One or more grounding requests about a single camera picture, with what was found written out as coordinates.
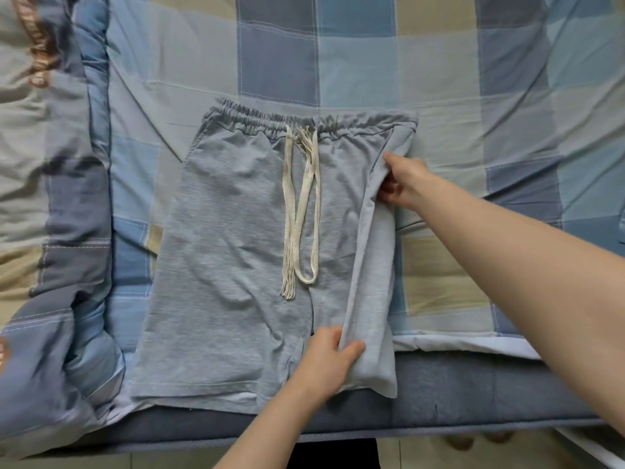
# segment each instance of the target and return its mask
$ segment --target tile floor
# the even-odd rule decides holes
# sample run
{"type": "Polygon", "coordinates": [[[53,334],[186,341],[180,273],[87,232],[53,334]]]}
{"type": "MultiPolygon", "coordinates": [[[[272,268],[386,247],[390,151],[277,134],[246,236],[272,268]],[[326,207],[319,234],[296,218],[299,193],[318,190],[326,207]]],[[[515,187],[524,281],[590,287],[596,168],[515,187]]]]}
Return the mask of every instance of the tile floor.
{"type": "MultiPolygon", "coordinates": [[[[0,462],[0,469],[208,469],[226,448],[132,453],[87,458],[0,462]]],[[[458,451],[438,436],[378,440],[382,469],[586,469],[576,463],[550,431],[518,432],[495,444],[477,436],[458,451]]]]}

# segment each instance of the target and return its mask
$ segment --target white drawstring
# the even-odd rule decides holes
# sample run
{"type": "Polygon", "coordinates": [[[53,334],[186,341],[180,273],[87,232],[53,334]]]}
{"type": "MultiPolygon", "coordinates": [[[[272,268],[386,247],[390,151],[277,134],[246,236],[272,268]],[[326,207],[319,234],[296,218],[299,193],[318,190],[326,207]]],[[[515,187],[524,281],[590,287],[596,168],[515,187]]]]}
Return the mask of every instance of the white drawstring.
{"type": "Polygon", "coordinates": [[[285,254],[282,261],[282,289],[285,299],[295,298],[295,277],[304,284],[313,284],[319,272],[319,223],[321,222],[321,168],[319,165],[319,141],[317,130],[312,135],[308,129],[298,127],[297,138],[306,158],[299,203],[295,204],[295,188],[291,178],[293,164],[293,131],[286,125],[285,166],[283,168],[282,189],[285,194],[285,254]],[[314,231],[312,237],[311,270],[312,276],[305,276],[300,269],[299,242],[301,241],[306,207],[311,188],[315,181],[314,231]]]}

